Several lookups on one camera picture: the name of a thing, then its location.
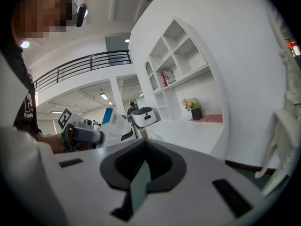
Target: person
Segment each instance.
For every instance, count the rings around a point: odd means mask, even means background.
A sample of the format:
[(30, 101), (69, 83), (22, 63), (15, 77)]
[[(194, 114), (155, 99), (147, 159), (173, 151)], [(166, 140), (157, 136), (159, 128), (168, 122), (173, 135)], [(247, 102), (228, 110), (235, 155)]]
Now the person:
[(98, 123), (98, 122), (95, 121), (95, 120), (93, 120), (93, 125), (102, 126), (100, 123)]
[(72, 16), (72, 0), (15, 0), (4, 11), (1, 51), (8, 65), (28, 89), (14, 126), (32, 135), (37, 141), (49, 144), (54, 153), (63, 153), (61, 134), (43, 135), (37, 124), (35, 89), (22, 58), (21, 44), (64, 27)]
[(129, 108), (128, 110), (127, 110), (127, 117), (130, 119), (131, 118), (131, 113), (133, 112), (133, 111), (135, 111), (135, 110), (138, 110), (136, 107), (135, 107), (135, 103), (132, 101), (131, 103), (130, 103), (130, 106), (131, 106), (131, 108)]

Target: white table surface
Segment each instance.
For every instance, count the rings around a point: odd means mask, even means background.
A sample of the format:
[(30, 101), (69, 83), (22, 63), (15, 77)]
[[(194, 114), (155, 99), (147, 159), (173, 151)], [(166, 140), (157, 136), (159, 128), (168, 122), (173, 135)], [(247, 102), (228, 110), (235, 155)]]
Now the white table surface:
[(191, 117), (180, 117), (175, 121), (158, 121), (145, 127), (149, 139), (165, 141), (191, 150), (210, 154), (216, 145), (223, 124), (190, 122)]
[[(101, 220), (104, 213), (109, 216), (110, 212), (122, 205), (125, 192), (108, 186), (100, 173), (100, 164), (108, 155), (130, 144), (129, 141), (105, 148), (55, 155), (57, 161), (74, 158), (83, 160), (82, 163), (60, 169), (65, 174), (64, 180), (78, 188), (79, 191), (78, 194), (55, 191), (57, 195), (59, 193), (63, 195), (59, 197), (59, 200), (69, 202), (70, 197), (74, 197), (74, 200), (80, 197), (85, 204), (77, 201), (74, 202), (76, 203), (74, 206), (91, 211), (95, 221)], [(182, 156), (187, 167), (185, 176), (169, 192), (147, 194), (139, 210), (126, 224), (133, 226), (215, 226), (229, 223), (235, 219), (235, 215), (212, 185), (214, 180), (222, 178), (226, 179), (252, 207), (258, 205), (262, 200), (261, 191), (253, 183), (216, 158), (193, 150), (186, 150), (180, 146), (163, 143), (161, 145)], [(46, 171), (53, 170), (52, 166), (45, 165), (45, 168)], [(63, 180), (58, 181), (58, 178), (52, 178), (53, 180), (59, 185), (64, 182)], [(111, 222), (106, 225), (120, 224)]]

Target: red book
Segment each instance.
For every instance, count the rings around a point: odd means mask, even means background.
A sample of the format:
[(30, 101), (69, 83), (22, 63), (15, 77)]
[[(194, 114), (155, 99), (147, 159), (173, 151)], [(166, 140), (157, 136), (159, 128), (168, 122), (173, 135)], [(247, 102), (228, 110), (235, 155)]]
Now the red book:
[(165, 75), (164, 75), (163, 72), (161, 73), (161, 76), (162, 76), (162, 80), (163, 80), (163, 83), (164, 83), (164, 87), (167, 87), (168, 84), (167, 84), (167, 81), (166, 81), (166, 78), (165, 78)]

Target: white shelf unit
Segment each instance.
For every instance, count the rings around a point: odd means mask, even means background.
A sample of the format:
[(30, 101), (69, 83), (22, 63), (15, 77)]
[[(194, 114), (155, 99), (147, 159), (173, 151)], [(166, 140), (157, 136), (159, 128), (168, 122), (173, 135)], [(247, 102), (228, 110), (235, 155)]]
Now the white shelf unit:
[(187, 32), (173, 20), (168, 29), (163, 34), (163, 38), (173, 51), (188, 38)]
[(207, 65), (204, 55), (190, 37), (180, 44), (173, 53), (183, 76)]
[(157, 70), (170, 55), (171, 51), (167, 48), (162, 38), (160, 38), (150, 53), (150, 60), (152, 61), (154, 69)]
[[(196, 36), (196, 33), (191, 30), (188, 24), (181, 24), (175, 18), (150, 53), (154, 71), (151, 84), (163, 120), (173, 121), (181, 117), (174, 88), (210, 71), (207, 60), (191, 36)], [(176, 79), (167, 87), (161, 75), (164, 70), (172, 70)]]
[(181, 116), (181, 109), (174, 89), (160, 91), (155, 94), (161, 119), (173, 121)]
[(166, 101), (163, 95), (163, 91), (160, 91), (159, 93), (155, 94), (155, 97), (159, 108), (166, 106)]
[(176, 81), (180, 81), (182, 79), (182, 74), (178, 68), (178, 66), (176, 65), (175, 61), (174, 61), (174, 57), (172, 55), (170, 55), (165, 61), (163, 61), (163, 63), (156, 69), (156, 76), (157, 79), (159, 81), (159, 85), (161, 87), (161, 89), (165, 88), (164, 82), (163, 82), (163, 76), (162, 76), (162, 72), (164, 70), (172, 70), (174, 73), (174, 77), (176, 79)]

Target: white pillar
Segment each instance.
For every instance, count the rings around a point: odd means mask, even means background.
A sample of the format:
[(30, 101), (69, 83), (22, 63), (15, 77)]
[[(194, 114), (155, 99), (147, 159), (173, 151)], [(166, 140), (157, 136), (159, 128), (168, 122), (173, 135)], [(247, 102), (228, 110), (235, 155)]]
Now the white pillar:
[(110, 83), (111, 83), (114, 99), (116, 102), (117, 111), (121, 115), (126, 115), (126, 111), (124, 110), (124, 106), (122, 103), (122, 98), (121, 98), (121, 94), (120, 94), (120, 91), (118, 88), (116, 77), (110, 77)]

